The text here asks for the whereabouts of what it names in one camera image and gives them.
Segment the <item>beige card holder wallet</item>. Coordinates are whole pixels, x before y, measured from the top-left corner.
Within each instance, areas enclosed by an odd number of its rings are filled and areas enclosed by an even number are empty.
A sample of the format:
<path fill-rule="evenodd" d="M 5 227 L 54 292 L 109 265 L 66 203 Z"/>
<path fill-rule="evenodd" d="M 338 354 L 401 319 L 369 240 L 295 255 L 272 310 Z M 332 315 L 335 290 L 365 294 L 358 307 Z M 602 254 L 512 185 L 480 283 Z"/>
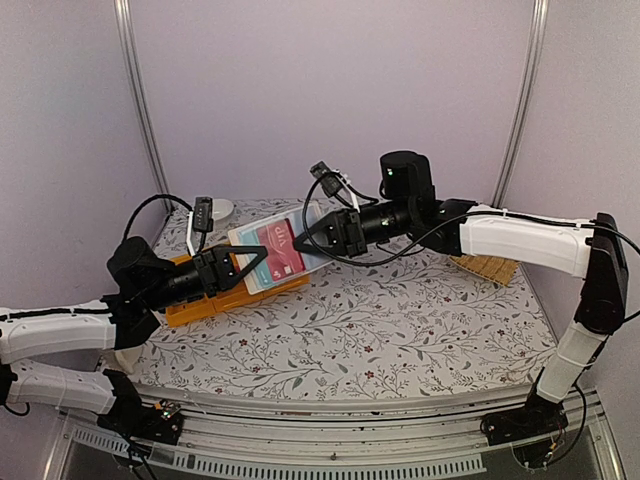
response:
<path fill-rule="evenodd" d="M 232 246 L 263 246 L 267 256 L 250 269 L 244 283 L 255 295 L 329 265 L 332 260 L 319 253 L 301 253 L 294 240 L 304 233 L 303 207 L 298 206 L 228 231 Z"/>

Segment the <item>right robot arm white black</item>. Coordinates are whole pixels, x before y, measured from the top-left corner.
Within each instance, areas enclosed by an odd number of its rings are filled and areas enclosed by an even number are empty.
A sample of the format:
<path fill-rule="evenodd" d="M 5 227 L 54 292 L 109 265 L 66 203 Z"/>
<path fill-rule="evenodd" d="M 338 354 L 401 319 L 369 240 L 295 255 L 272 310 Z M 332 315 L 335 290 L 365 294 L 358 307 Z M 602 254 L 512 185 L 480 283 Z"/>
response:
<path fill-rule="evenodd" d="M 302 223 L 294 240 L 300 253 L 323 254 L 357 265 L 369 245 L 407 236 L 413 246 L 455 257 L 489 256 L 529 263 L 582 279 L 573 320 L 539 374 L 517 415 L 517 427 L 537 436 L 556 417 L 570 388 L 597 359 L 606 341 L 631 315 L 626 312 L 632 242 L 615 219 L 564 220 L 496 209 L 469 200 L 436 197 L 430 163 L 412 151 L 380 159 L 382 201 L 332 211 Z"/>

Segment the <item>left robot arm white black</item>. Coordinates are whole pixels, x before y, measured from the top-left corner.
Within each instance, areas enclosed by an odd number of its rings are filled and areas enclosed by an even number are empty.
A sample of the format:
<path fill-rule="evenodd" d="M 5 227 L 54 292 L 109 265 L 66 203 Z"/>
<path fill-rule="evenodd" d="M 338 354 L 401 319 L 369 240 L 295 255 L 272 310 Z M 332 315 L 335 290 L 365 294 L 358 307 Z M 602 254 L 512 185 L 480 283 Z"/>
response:
<path fill-rule="evenodd" d="M 107 262 L 119 287 L 75 306 L 1 311 L 1 403 L 41 403 L 91 411 L 128 434 L 148 426 L 148 412 L 127 374 L 79 372 L 35 362 L 77 350 L 123 351 L 158 329 L 159 312 L 237 286 L 267 257 L 263 246 L 214 246 L 176 264 L 141 237 L 124 240 Z"/>

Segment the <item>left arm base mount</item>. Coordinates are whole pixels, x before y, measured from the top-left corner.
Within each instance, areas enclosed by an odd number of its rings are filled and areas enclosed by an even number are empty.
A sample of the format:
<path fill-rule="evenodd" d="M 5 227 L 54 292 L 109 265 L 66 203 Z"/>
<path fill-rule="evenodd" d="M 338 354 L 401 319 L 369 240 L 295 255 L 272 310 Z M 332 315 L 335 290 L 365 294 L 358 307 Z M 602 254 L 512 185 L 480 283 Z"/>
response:
<path fill-rule="evenodd" d="M 97 425 L 127 439 L 137 438 L 166 445 L 177 445 L 184 416 L 166 410 L 163 405 L 145 406 L 133 400 L 117 400 L 110 411 L 99 414 Z"/>

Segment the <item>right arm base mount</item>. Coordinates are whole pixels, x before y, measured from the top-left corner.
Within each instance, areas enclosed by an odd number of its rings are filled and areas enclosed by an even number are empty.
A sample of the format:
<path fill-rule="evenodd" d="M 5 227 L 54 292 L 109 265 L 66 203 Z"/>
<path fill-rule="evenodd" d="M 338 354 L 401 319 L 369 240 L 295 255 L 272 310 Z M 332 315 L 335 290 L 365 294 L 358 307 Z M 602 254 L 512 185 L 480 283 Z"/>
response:
<path fill-rule="evenodd" d="M 528 399 L 518 408 L 484 415 L 480 431 L 490 446 L 516 442 L 539 435 L 560 433 L 568 426 L 561 403 Z"/>

